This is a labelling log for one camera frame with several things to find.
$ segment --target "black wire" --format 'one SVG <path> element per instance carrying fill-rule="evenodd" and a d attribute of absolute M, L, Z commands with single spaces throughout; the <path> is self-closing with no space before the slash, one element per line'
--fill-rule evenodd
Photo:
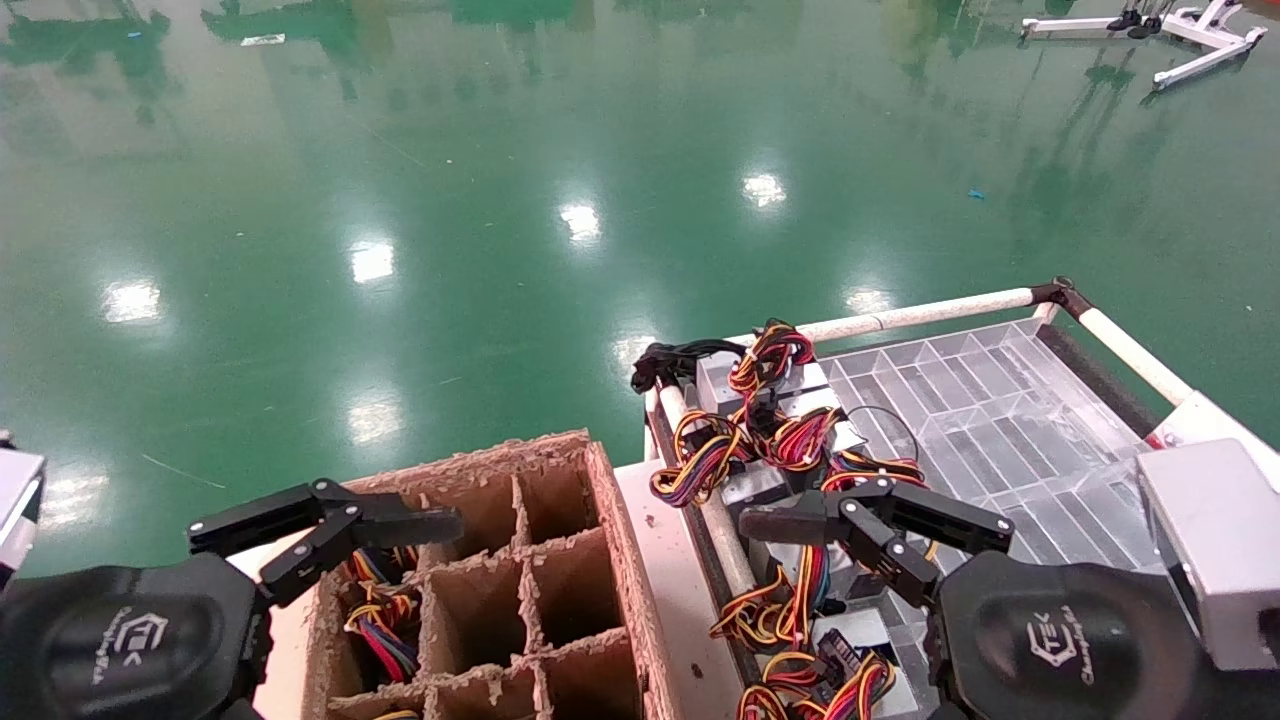
<path fill-rule="evenodd" d="M 846 415 L 852 415 L 858 410 L 879 410 L 881 413 L 884 413 L 886 415 L 892 415 L 893 419 L 897 420 L 899 423 L 901 423 L 902 428 L 906 430 L 906 437 L 911 438 L 911 446 L 913 446 L 913 448 L 915 451 L 915 454 L 911 456 L 911 459 L 915 460 L 916 462 L 920 461 L 920 441 L 915 439 L 915 433 L 911 432 L 911 425 L 908 425 L 906 420 L 904 420 L 901 415 L 899 415 L 897 413 L 890 410 L 888 407 L 883 407 L 881 405 L 859 405 L 856 407 L 850 407 L 849 410 L 845 411 L 845 414 Z"/>
<path fill-rule="evenodd" d="M 668 382 L 691 378 L 698 361 L 717 352 L 732 352 L 741 357 L 746 355 L 746 347 L 726 340 L 695 340 L 684 345 L 654 342 L 635 361 L 631 389 L 636 395 L 643 395 L 657 384 L 659 378 Z"/>

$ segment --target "green epoxy floor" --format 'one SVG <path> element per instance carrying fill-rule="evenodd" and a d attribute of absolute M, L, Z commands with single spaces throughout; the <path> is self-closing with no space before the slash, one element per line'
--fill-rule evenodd
<path fill-rule="evenodd" d="M 1057 273 L 1280 439 L 1280 36 L 1144 101 L 1189 50 L 1020 49 L 1042 0 L 9 8 L 31 573 L 174 561 L 201 514 L 508 437 L 635 461 L 652 337 Z"/>

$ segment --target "colorful wire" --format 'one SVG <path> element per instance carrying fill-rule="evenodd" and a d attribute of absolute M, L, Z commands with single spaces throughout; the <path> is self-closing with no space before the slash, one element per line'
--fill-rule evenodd
<path fill-rule="evenodd" d="M 344 629 L 364 638 L 393 683 L 406 683 L 417 673 L 417 648 L 402 639 L 416 624 L 415 602 L 407 594 L 378 597 L 372 588 L 367 600 L 347 615 Z"/>
<path fill-rule="evenodd" d="M 845 413 L 840 407 L 818 407 L 788 418 L 769 439 L 765 460 L 795 473 L 817 468 L 826 460 L 827 434 L 842 419 Z"/>
<path fill-rule="evenodd" d="M 692 448 L 687 430 L 695 424 L 709 428 L 713 434 L 700 447 Z M 727 418 L 703 410 L 685 413 L 676 424 L 675 437 L 680 438 L 680 465 L 663 468 L 649 479 L 653 495 L 672 507 L 705 502 L 712 491 L 728 478 L 730 462 L 755 460 L 741 428 Z"/>
<path fill-rule="evenodd" d="M 778 383 L 792 365 L 814 361 L 813 341 L 788 323 L 769 319 L 728 375 L 728 387 L 748 397 Z"/>

